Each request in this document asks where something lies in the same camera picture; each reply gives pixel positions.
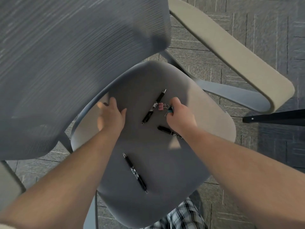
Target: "left hand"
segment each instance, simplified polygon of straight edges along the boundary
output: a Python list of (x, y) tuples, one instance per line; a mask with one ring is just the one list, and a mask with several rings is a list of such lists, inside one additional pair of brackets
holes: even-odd
[(98, 102), (97, 106), (101, 112), (97, 119), (98, 130), (102, 129), (113, 130), (114, 132), (121, 133), (125, 125), (125, 116), (127, 108), (121, 112), (118, 110), (116, 105), (116, 99), (111, 97), (109, 99), (109, 106), (106, 106), (102, 102)]

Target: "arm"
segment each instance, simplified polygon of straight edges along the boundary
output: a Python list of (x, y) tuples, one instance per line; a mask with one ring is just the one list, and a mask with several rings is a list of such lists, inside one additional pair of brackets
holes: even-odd
[(178, 98), (172, 103), (170, 127), (258, 228), (305, 228), (305, 174), (199, 129)]
[(0, 222), (18, 229), (82, 228), (112, 149), (125, 124), (116, 100), (98, 118), (100, 132), (17, 198)]

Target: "mesh chair backrest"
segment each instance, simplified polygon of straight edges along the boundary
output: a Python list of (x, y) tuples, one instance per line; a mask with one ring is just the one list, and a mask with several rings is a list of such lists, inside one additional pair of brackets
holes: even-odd
[(94, 96), (169, 44), (167, 0), (0, 0), (0, 160), (49, 152)]

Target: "forearm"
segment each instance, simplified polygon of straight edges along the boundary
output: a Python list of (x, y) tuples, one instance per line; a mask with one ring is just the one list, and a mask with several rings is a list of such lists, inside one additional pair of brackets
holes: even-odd
[(119, 134), (101, 130), (0, 215), (20, 229), (79, 228)]
[(304, 228), (304, 174), (199, 129), (183, 137), (259, 228)]

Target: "beige armrest pad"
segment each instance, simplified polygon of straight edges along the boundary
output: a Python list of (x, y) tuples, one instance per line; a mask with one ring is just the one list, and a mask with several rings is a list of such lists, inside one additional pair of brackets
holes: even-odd
[(170, 13), (270, 102), (272, 113), (294, 95), (292, 83), (238, 42), (208, 15), (181, 0), (168, 0)]

